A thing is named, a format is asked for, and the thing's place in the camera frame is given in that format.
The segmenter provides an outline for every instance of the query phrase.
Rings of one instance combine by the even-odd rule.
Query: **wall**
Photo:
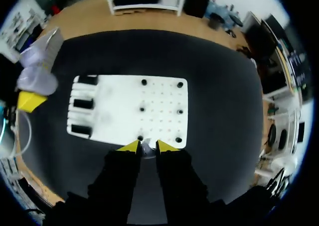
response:
[[[282,27],[289,23],[289,16],[279,0],[216,0],[219,5],[235,6],[243,20],[247,12],[252,11],[259,19],[265,19],[272,14]]]

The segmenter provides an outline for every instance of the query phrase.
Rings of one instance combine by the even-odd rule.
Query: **wooden floor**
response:
[[[49,21],[43,34],[57,26],[61,29],[64,39],[102,31],[157,29],[207,39],[234,50],[236,50],[237,45],[247,46],[245,38],[239,29],[234,30],[237,38],[232,38],[222,30],[212,30],[207,26],[207,22],[207,19],[200,19],[186,14],[177,17],[175,12],[170,10],[147,10],[141,13],[112,16],[106,0],[83,0],[54,16]],[[264,102],[263,143],[267,141],[267,133],[270,126],[266,118],[267,109],[268,104]],[[57,201],[62,200],[28,170],[21,157],[17,160],[17,164],[31,185],[51,204],[54,205]]]

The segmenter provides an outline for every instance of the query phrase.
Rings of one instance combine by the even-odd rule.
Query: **black trash bin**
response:
[[[225,20],[216,13],[210,14],[210,20],[208,22],[208,26],[214,30],[218,30],[222,24],[225,23]]]

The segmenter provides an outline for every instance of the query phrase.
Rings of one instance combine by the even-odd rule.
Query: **black mat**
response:
[[[33,139],[26,165],[53,192],[86,196],[103,157],[120,146],[71,136],[66,119],[73,78],[79,74],[152,75],[188,81],[186,150],[208,186],[209,200],[243,194],[258,159],[263,105],[254,65],[219,44],[173,32],[128,30],[96,33],[64,42],[53,67],[57,91],[31,115]],[[20,138],[27,140],[21,117]],[[129,223],[165,223],[155,160],[143,160]]]

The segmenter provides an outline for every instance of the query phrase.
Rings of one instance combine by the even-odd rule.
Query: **yellow object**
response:
[[[118,149],[117,151],[131,151],[131,152],[135,152],[136,154],[136,150],[138,148],[138,145],[139,145],[140,141],[139,140],[136,140],[136,141],[133,141],[132,143],[126,145],[126,146],[123,146],[122,148]]]
[[[165,142],[162,142],[161,140],[157,141],[157,146],[159,148],[160,153],[165,152],[165,151],[179,151],[179,149],[176,149]]]
[[[18,97],[17,108],[27,113],[31,113],[37,106],[41,105],[46,100],[47,97],[45,96],[41,96],[36,93],[21,91]]]

